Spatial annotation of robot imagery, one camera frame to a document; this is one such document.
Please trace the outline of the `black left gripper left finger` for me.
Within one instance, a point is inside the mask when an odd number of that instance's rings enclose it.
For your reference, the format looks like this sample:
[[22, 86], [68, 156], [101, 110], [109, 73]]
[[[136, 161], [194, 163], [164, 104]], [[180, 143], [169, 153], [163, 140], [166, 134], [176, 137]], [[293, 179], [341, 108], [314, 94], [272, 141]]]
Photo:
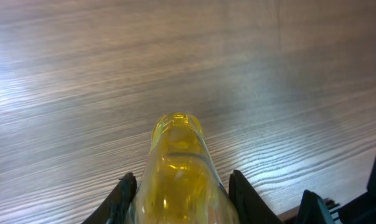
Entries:
[[123, 224], [137, 190], [136, 177], [129, 172], [82, 224]]

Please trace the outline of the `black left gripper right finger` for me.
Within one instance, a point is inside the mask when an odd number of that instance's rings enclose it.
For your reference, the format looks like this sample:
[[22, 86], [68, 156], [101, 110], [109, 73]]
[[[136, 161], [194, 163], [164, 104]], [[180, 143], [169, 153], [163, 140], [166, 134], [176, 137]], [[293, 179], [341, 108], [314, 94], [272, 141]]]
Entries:
[[240, 223], [283, 224], [239, 170], [230, 175], [228, 197], [237, 210]]

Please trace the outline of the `yellow dish soap bottle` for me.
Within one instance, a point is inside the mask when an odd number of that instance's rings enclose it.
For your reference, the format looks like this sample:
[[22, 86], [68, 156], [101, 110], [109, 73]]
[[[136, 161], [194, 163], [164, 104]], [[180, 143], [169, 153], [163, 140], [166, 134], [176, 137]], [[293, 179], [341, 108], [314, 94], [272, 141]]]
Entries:
[[174, 113], [157, 121], [148, 160], [125, 222], [240, 222], [195, 116]]

